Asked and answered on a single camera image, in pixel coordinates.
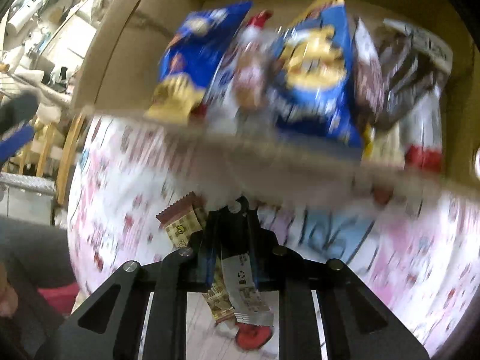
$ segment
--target hand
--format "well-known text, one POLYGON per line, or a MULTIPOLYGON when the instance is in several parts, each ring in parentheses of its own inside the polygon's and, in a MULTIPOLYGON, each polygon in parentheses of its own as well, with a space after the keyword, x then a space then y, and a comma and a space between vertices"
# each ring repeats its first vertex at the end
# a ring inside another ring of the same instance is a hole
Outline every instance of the hand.
POLYGON ((13 287, 8 284, 7 270, 0 262, 0 317, 12 318, 18 308, 18 296, 13 287))

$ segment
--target person's leg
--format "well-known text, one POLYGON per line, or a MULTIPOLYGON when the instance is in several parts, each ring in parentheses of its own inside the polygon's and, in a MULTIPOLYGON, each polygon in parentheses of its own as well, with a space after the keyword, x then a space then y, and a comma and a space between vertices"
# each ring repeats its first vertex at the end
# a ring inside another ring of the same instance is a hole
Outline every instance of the person's leg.
POLYGON ((75 281, 66 231, 0 218, 0 261, 19 298, 13 318, 0 318, 0 335, 34 356, 63 323, 37 287, 61 287, 75 281))
POLYGON ((75 282, 66 230, 0 216, 0 248, 16 258, 36 287, 56 288, 75 282))

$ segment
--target chair leg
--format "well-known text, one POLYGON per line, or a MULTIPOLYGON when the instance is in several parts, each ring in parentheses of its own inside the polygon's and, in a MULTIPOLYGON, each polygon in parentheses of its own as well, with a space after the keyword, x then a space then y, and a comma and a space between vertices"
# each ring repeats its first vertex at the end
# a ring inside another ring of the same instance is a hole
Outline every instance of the chair leg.
POLYGON ((37 164, 37 177, 43 177, 45 173, 45 164, 50 154, 53 142, 53 134, 55 132, 55 125, 50 123, 46 128, 45 135, 43 137, 42 151, 40 153, 40 158, 37 164))
POLYGON ((77 147, 78 136, 85 121, 85 115, 79 115, 75 117, 71 123, 70 130, 68 131, 65 145, 63 146, 62 157, 60 165, 58 167, 57 175, 57 202, 63 205, 65 200, 65 190, 68 182, 68 174, 70 166, 75 157, 75 150, 77 147))
POLYGON ((18 174, 23 174, 23 169, 25 168, 25 164, 30 162, 30 151, 32 149, 32 142, 27 143, 22 148, 22 157, 20 157, 20 169, 18 170, 18 174))

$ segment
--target chip bag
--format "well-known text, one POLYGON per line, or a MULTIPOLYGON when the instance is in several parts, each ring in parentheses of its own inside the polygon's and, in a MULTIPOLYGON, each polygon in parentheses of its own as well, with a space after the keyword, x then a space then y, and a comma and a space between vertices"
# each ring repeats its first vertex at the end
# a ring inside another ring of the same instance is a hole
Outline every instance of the chip bag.
POLYGON ((188 121, 250 8, 247 1, 187 16, 160 61, 155 104, 148 117, 188 121))
POLYGON ((277 126, 361 147, 350 117, 352 50, 344 0, 316 0, 274 45, 277 126))

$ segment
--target dark snack bag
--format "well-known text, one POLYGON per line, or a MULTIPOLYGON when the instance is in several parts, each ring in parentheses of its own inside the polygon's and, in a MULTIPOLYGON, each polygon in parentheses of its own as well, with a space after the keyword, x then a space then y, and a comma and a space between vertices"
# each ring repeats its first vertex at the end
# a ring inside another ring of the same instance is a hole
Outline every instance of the dark snack bag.
POLYGON ((379 153, 400 150, 406 166, 440 172, 440 97, 452 70, 452 50, 423 28, 396 20, 383 22, 394 34, 378 52, 384 101, 372 123, 375 138, 367 157, 385 162, 379 153), (386 142, 397 147, 386 147, 386 142))
POLYGON ((369 123, 375 123, 383 110, 382 67, 377 50, 362 19, 358 19, 353 36, 353 66, 355 78, 355 104, 361 117, 369 123))

